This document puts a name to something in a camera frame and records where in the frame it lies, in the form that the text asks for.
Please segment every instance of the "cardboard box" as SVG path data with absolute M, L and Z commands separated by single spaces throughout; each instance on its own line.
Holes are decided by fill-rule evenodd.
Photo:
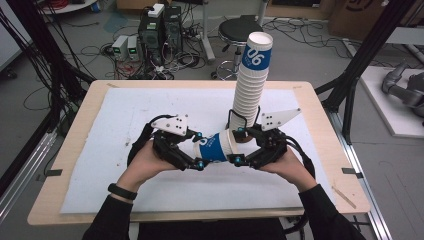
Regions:
M 122 10 L 142 10 L 147 6 L 153 6 L 155 3 L 163 3 L 163 0 L 116 0 L 118 9 Z
M 407 22 L 423 1 L 415 2 L 401 21 L 401 25 Z M 336 6 L 328 21 L 328 32 L 334 36 L 356 40 L 363 40 L 368 35 L 385 9 L 381 4 L 382 0 L 336 0 L 335 2 Z M 424 10 L 416 16 L 411 25 L 417 24 L 423 18 Z

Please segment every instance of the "stool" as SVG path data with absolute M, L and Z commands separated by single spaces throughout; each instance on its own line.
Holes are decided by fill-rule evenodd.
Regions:
M 246 46 L 249 34 L 252 32 L 263 32 L 263 29 L 255 21 L 254 15 L 243 15 L 240 18 L 229 19 L 219 25 L 218 36 L 227 43 L 222 51 L 225 52 L 233 45 L 236 46 L 233 61 L 224 61 L 218 65 L 215 72 L 211 73 L 212 79 L 227 80 L 230 77 L 237 78 L 239 65 L 241 63 L 241 50 Z

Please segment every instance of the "white surface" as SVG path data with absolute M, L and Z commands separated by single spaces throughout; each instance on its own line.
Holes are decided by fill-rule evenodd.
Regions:
M 71 177 L 62 213 L 97 212 L 107 196 L 107 187 L 126 168 L 127 155 L 144 124 L 161 114 L 186 113 L 189 128 L 204 136 L 225 128 L 234 99 L 233 89 L 120 89 L 111 88 L 89 133 Z M 264 90 L 262 111 L 298 108 L 292 91 Z M 280 128 L 301 144 L 314 161 L 318 182 L 330 196 L 331 188 L 310 138 L 303 115 Z M 194 156 L 193 143 L 180 148 Z M 255 141 L 239 144 L 248 154 Z M 203 172 L 162 172 L 146 182 L 133 211 L 191 211 L 220 209 L 300 207 L 296 188 L 277 175 L 228 162 L 213 163 Z
M 381 91 L 384 77 L 392 70 L 393 68 L 368 67 L 362 74 L 362 84 L 393 136 L 424 138 L 424 118 L 415 115 L 399 98 Z M 409 76 L 421 72 L 423 70 L 406 69 L 397 85 L 406 88 Z

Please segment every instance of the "hand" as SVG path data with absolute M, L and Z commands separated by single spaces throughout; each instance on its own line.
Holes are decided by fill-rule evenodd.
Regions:
M 278 174 L 289 183 L 294 184 L 299 192 L 304 192 L 317 185 L 315 179 L 309 174 L 296 155 L 294 155 L 290 147 L 287 148 L 287 152 L 276 162 L 269 163 L 259 170 Z
M 137 192 L 138 188 L 156 176 L 158 173 L 167 170 L 175 170 L 172 164 L 158 158 L 153 150 L 153 141 L 148 141 L 146 145 L 138 151 L 131 164 L 121 175 L 117 186 L 131 192 Z

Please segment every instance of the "printed number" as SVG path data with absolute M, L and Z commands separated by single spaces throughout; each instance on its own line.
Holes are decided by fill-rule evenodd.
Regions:
M 252 59 L 252 64 L 256 66 L 261 64 L 262 59 L 265 58 L 263 54 L 259 54 L 258 50 L 252 48 L 247 51 L 247 56 Z

